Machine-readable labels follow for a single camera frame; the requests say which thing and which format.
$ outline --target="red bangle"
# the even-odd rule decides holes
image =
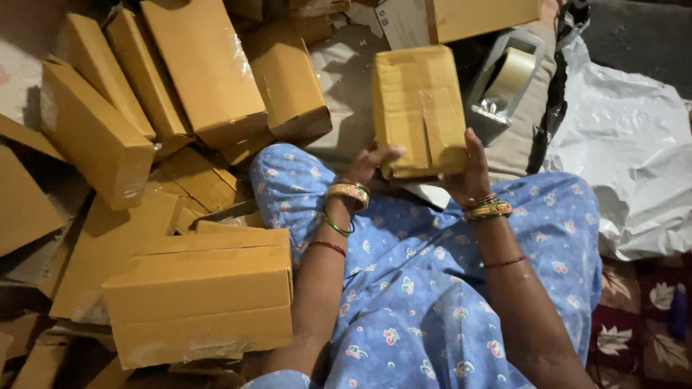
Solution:
[[[484,269],[492,269],[492,268],[496,268],[496,267],[505,267],[505,266],[508,266],[508,265],[511,265],[511,264],[515,264],[515,263],[517,263],[517,262],[521,262],[521,261],[523,261],[523,260],[525,260],[525,259],[526,259],[526,257],[525,257],[525,256],[522,256],[522,257],[519,257],[519,258],[517,258],[517,259],[515,259],[515,260],[511,260],[511,261],[507,261],[507,262],[502,262],[502,263],[499,263],[499,264],[487,264],[487,265],[484,265],[483,268],[484,268]]]
[[[330,242],[325,242],[324,240],[314,240],[314,241],[312,241],[312,242],[308,245],[308,248],[309,248],[310,246],[312,246],[313,244],[320,244],[320,245],[322,245],[322,246],[327,246],[327,247],[333,248],[333,249],[336,250],[339,254],[343,255],[344,258],[346,258],[346,251],[344,251],[344,249],[341,248],[341,247],[339,247],[339,245],[337,245],[337,244],[330,243]]]

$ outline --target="beige cloth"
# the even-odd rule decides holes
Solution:
[[[539,126],[543,119],[548,101],[548,85],[557,68],[554,59],[556,33],[553,27],[557,10],[556,0],[546,0],[543,4],[543,18],[521,26],[545,42],[545,56],[536,78],[531,81],[512,116],[512,126],[485,150],[491,183],[527,175],[526,169],[534,142],[534,125]]]

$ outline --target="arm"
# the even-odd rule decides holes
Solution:
[[[459,205],[491,193],[483,144],[466,131],[466,172],[447,179]],[[505,217],[472,224],[485,264],[502,264],[524,254]],[[507,359],[537,388],[593,388],[574,352],[565,326],[528,261],[486,268],[490,303],[502,322]]]
[[[361,152],[344,182],[366,183],[383,162],[398,158],[397,147]],[[353,199],[333,196],[326,202],[326,212],[335,225],[350,229]],[[313,240],[331,242],[344,250],[347,238],[321,221]],[[310,246],[303,256],[294,282],[291,319],[293,345],[269,355],[262,373],[291,369],[305,373],[318,384],[324,383],[329,342],[336,323],[343,287],[344,257],[326,246]]]

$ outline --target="packing tape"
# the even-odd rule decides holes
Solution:
[[[521,91],[526,81],[531,77],[536,67],[536,56],[514,47],[508,47],[498,60],[495,69],[496,77],[491,79],[491,85],[485,92],[485,98],[512,101]]]

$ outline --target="maroon floral carpet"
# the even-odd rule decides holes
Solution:
[[[692,388],[692,254],[603,259],[587,370],[605,389]]]

